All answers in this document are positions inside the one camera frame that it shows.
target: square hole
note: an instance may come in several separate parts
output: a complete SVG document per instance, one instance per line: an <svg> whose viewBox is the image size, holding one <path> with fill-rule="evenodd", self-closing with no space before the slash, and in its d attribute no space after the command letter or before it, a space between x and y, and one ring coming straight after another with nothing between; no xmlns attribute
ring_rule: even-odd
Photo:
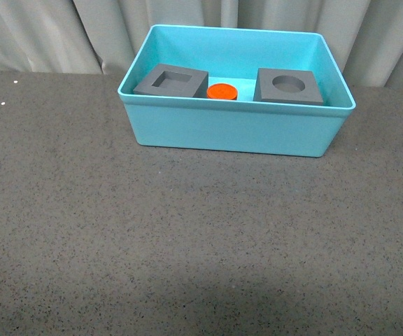
<svg viewBox="0 0 403 336"><path fill-rule="evenodd" d="M182 90L191 78L192 76L186 73L163 71L152 86L169 90Z"/></svg>

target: curtain fold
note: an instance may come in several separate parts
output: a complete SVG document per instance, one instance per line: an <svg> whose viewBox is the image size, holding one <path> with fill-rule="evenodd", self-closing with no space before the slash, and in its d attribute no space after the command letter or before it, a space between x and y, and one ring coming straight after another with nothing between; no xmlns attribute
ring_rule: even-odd
<svg viewBox="0 0 403 336"><path fill-rule="evenodd" d="M349 84L403 90L403 0L0 0L0 70L124 73L155 24L318 32Z"/></svg>

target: orange disc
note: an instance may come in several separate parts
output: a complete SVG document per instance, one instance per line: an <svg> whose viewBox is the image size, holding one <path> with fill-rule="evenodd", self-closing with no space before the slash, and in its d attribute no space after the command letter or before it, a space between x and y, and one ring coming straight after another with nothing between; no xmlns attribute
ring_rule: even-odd
<svg viewBox="0 0 403 336"><path fill-rule="evenodd" d="M208 95L208 98L211 99L237 99L237 89L234 86L225 83L211 85L208 87L206 94Z"/></svg>

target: table surface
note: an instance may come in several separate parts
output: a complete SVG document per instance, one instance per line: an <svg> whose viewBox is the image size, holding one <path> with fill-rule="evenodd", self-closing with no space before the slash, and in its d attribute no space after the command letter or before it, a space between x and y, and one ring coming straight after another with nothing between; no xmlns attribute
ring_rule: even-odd
<svg viewBox="0 0 403 336"><path fill-rule="evenodd" d="M403 92L315 159L140 146L121 79L0 72L0 335L403 335Z"/></svg>

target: gray foam block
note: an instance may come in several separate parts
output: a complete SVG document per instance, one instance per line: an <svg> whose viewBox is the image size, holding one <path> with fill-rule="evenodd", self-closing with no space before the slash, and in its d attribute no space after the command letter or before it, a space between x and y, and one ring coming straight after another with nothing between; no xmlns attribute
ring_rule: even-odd
<svg viewBox="0 0 403 336"><path fill-rule="evenodd" d="M255 102L323 105L312 71L266 69L257 70Z"/></svg>
<svg viewBox="0 0 403 336"><path fill-rule="evenodd" d="M136 95L206 98L208 72L159 63L133 89Z"/></svg>

